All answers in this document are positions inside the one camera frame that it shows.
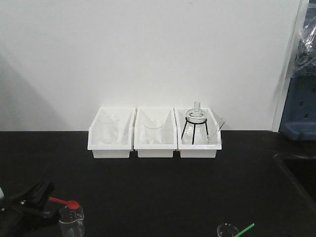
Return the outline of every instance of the glass flask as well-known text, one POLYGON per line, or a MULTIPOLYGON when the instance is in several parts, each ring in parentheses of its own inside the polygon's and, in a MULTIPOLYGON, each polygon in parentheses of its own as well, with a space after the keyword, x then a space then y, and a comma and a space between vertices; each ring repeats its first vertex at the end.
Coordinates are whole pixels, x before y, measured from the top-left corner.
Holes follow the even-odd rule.
POLYGON ((206 111, 200 107, 200 102, 194 102, 194 107, 186 112, 186 122, 182 131, 182 144, 208 144, 206 111))

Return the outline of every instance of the plastic bag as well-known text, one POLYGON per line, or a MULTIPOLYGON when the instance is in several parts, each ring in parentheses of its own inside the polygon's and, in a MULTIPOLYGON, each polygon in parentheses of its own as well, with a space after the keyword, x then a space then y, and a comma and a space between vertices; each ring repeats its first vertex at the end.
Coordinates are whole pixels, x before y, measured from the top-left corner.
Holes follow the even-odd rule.
POLYGON ((316 76, 316 4, 310 3, 303 28, 300 30, 298 54, 293 73, 316 76))

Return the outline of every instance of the sink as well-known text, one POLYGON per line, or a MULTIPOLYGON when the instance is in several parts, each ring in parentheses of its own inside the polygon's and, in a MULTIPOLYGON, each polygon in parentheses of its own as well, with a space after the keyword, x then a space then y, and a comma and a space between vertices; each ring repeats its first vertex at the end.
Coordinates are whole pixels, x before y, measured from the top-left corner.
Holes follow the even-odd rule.
POLYGON ((316 212, 316 157, 278 154, 275 158, 310 208, 316 212))

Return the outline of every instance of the black tripod leg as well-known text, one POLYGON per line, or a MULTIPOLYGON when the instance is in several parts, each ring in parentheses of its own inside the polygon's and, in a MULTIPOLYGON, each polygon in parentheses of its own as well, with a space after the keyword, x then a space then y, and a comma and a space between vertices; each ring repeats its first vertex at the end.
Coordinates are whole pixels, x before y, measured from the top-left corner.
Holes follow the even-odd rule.
POLYGON ((192 145, 194 144, 194 136, 196 134, 196 125, 194 124, 194 128, 193 128, 193 138, 192 138, 192 145))
POLYGON ((186 130, 187 123, 188 123, 188 121, 186 121, 186 124, 184 125, 183 131, 182 131, 182 135, 181 135, 181 139, 183 138, 184 130, 186 130))
POLYGON ((207 123, 205 122, 206 134, 208 135, 207 123))

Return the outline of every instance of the blue container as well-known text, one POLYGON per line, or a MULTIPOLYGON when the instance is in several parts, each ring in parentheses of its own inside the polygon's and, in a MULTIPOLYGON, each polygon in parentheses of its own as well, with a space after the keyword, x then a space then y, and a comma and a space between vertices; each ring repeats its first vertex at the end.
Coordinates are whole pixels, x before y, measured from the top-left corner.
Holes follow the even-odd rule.
POLYGON ((279 131, 292 140, 316 140, 316 77, 292 77, 279 131))

